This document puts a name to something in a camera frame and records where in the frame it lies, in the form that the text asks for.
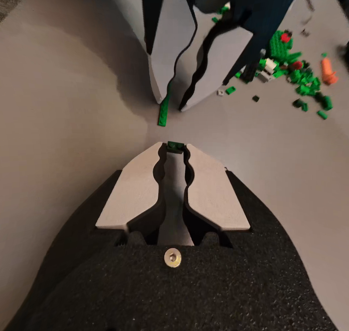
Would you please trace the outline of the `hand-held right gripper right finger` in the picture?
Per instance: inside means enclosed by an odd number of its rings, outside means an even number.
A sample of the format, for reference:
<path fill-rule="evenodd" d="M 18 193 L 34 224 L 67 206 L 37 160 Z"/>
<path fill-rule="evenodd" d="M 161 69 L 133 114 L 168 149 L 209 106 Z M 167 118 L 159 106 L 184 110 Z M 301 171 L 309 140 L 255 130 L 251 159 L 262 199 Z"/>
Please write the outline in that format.
<path fill-rule="evenodd" d="M 188 209 L 221 231 L 247 231 L 250 223 L 224 165 L 192 144 L 184 147 Z"/>

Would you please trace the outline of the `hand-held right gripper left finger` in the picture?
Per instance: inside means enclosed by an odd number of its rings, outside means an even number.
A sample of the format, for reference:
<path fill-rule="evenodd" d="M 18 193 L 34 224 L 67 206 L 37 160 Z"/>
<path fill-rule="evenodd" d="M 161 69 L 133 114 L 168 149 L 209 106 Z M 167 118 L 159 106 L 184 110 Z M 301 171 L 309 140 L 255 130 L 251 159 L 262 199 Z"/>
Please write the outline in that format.
<path fill-rule="evenodd" d="M 95 226 L 124 231 L 157 230 L 165 217 L 166 160 L 167 146 L 163 142 L 133 158 L 120 173 Z"/>

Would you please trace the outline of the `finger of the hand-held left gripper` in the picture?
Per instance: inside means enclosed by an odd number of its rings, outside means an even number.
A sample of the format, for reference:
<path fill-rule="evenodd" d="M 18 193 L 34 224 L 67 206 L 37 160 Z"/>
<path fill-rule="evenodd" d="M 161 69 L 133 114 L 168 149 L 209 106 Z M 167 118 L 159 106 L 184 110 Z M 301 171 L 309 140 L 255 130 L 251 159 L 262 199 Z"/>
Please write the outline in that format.
<path fill-rule="evenodd" d="M 189 0 L 163 0 L 151 54 L 148 55 L 151 89 L 161 104 L 176 76 L 177 62 L 189 48 L 197 31 Z"/>
<path fill-rule="evenodd" d="M 216 23 L 203 41 L 202 61 L 184 93 L 180 111 L 188 110 L 222 86 L 252 37 L 252 32 L 237 24 Z"/>

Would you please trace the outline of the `pile of lego pieces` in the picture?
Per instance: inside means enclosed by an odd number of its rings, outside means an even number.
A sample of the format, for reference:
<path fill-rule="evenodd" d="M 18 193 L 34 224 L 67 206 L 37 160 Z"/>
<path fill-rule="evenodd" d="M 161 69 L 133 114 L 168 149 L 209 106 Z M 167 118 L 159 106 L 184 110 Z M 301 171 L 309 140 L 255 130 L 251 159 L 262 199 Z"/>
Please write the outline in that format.
<path fill-rule="evenodd" d="M 310 63 L 300 59 L 302 52 L 290 53 L 292 36 L 293 33 L 288 29 L 277 30 L 269 40 L 267 49 L 261 50 L 259 62 L 243 67 L 235 77 L 248 84 L 255 77 L 266 83 L 285 76 L 287 82 L 298 85 L 295 88 L 298 95 L 316 100 L 321 106 L 317 115 L 326 120 L 327 112 L 333 109 L 332 100 L 321 92 L 322 77 L 315 76 Z"/>

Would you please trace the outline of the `long green lego plate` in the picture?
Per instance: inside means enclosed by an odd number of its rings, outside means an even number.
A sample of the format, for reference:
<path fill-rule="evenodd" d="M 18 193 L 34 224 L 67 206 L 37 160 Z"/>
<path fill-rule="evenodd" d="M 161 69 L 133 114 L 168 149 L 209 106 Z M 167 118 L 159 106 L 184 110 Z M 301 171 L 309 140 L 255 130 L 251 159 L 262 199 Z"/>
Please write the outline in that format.
<path fill-rule="evenodd" d="M 167 119 L 168 119 L 168 109 L 169 109 L 169 101 L 173 94 L 172 82 L 168 84 L 166 97 L 160 104 L 159 109 L 159 117 L 158 117 L 158 126 L 166 127 Z"/>

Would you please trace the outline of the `orange lego carrot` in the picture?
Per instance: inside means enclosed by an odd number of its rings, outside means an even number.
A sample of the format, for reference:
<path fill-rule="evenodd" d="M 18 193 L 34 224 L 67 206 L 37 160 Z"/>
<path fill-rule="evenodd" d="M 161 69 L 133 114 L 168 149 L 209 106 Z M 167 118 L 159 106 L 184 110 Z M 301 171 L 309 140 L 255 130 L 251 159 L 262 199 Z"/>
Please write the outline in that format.
<path fill-rule="evenodd" d="M 322 81 L 326 85 L 332 85 L 338 81 L 336 71 L 333 71 L 331 61 L 328 57 L 323 57 L 321 60 L 321 75 Z"/>

